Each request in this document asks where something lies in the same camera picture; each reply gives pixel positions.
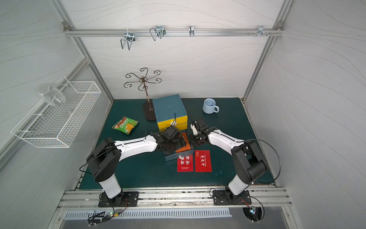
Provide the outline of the teal bottom drawer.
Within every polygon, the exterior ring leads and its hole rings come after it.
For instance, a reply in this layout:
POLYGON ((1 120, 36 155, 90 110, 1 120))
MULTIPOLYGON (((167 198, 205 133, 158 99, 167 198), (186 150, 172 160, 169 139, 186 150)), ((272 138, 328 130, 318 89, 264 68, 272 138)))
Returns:
MULTIPOLYGON (((183 132, 186 132, 189 136, 189 139, 190 139, 190 135, 188 133, 187 130, 183 130, 181 131, 180 133, 180 137, 182 138, 182 133, 183 132)), ((164 156, 165 156, 165 160, 166 161, 172 161, 172 160, 175 160, 175 159, 178 159, 179 156, 192 156, 194 153, 194 147, 192 150, 189 150, 189 151, 186 151, 186 152, 182 152, 182 153, 176 153, 175 151, 174 152, 164 152, 164 156)))

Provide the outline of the orange postcard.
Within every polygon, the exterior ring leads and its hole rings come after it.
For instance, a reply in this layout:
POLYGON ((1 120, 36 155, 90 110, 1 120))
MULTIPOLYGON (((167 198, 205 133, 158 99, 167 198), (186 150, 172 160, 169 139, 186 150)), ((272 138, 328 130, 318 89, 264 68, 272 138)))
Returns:
POLYGON ((176 153, 182 153, 182 152, 186 152, 186 151, 189 151, 189 150, 193 149, 193 147, 191 146, 191 144, 189 142, 190 141, 189 136, 186 132, 182 133, 182 139, 183 139, 185 145, 183 147, 177 149, 175 151, 176 153))

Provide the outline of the red postcard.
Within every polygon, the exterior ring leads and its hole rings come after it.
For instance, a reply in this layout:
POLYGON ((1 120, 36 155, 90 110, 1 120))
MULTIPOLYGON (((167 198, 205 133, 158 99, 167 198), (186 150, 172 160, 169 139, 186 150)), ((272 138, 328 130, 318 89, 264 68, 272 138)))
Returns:
POLYGON ((209 150, 196 150, 194 153, 195 172, 212 172, 209 150))
POLYGON ((177 159, 177 172, 193 172, 193 157, 179 156, 177 159))

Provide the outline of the yellow top drawer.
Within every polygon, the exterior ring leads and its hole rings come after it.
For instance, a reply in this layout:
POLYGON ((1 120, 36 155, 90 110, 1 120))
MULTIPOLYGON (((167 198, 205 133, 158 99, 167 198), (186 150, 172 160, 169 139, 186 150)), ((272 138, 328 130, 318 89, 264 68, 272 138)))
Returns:
POLYGON ((178 124, 182 124, 182 123, 188 123, 188 116, 182 116, 182 117, 173 117, 173 119, 170 120, 165 120, 165 121, 160 121, 157 122, 158 128, 165 128, 165 127, 170 127, 170 126, 175 126, 178 124))

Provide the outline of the yellow drawer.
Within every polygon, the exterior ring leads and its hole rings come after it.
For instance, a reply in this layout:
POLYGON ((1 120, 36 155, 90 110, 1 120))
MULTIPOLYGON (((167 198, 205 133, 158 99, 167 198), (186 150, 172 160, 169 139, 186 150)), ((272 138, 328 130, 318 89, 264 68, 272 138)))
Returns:
MULTIPOLYGON (((186 130, 188 128, 188 123, 182 123, 182 124, 178 124, 178 125, 175 125, 176 128, 178 128, 179 130, 186 130)), ((159 129, 159 131, 165 131, 167 129, 167 127, 165 128, 161 128, 159 129)))
POLYGON ((175 126, 178 124, 182 124, 182 123, 188 123, 188 116, 182 116, 182 117, 173 117, 173 119, 170 120, 165 120, 165 121, 160 121, 157 122, 158 128, 165 128, 165 127, 170 127, 170 126, 175 126))

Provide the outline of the teal drawer cabinet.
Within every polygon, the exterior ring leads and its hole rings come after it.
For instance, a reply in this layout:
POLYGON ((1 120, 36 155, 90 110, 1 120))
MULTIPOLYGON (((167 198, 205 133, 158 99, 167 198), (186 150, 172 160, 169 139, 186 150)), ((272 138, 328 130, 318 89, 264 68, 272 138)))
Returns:
POLYGON ((163 122, 171 119, 178 120, 187 116, 186 109, 179 94, 153 99, 156 121, 163 122))

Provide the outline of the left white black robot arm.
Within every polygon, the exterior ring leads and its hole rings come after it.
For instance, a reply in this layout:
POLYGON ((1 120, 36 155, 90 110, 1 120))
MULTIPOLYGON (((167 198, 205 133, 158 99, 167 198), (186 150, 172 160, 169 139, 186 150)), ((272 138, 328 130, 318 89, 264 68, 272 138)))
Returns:
POLYGON ((155 150, 170 155, 186 145, 183 134, 175 126, 137 139, 114 141, 112 138, 107 138, 87 157, 86 165, 94 180, 103 188, 107 198, 115 199, 123 196, 123 190, 115 176, 115 170, 120 161, 155 150))

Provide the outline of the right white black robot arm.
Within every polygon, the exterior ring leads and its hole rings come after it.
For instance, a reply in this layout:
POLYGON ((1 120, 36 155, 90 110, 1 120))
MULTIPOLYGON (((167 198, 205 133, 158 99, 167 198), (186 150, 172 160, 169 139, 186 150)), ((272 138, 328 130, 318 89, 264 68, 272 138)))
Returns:
POLYGON ((255 140, 232 137, 216 127, 209 127, 202 118, 193 121, 190 128, 194 143, 209 143, 232 156, 236 175, 227 186, 227 192, 231 196, 238 197, 243 194, 254 181, 268 171, 267 160, 255 140))

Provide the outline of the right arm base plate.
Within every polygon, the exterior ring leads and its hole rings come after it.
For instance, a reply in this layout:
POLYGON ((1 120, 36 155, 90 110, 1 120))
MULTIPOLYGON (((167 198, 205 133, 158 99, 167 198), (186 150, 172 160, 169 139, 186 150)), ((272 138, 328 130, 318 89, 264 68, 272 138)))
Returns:
POLYGON ((211 193, 213 204, 216 206, 229 205, 251 205, 251 197, 249 191, 243 191, 239 195, 232 194, 229 190, 213 190, 211 193))

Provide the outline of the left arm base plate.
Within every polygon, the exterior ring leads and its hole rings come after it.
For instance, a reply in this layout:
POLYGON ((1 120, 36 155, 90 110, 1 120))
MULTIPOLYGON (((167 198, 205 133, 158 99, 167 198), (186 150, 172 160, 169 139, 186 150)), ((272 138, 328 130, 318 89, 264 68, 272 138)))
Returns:
POLYGON ((105 192, 99 196, 99 208, 111 208, 111 207, 136 207, 139 197, 139 192, 122 192, 114 198, 108 198, 105 192))

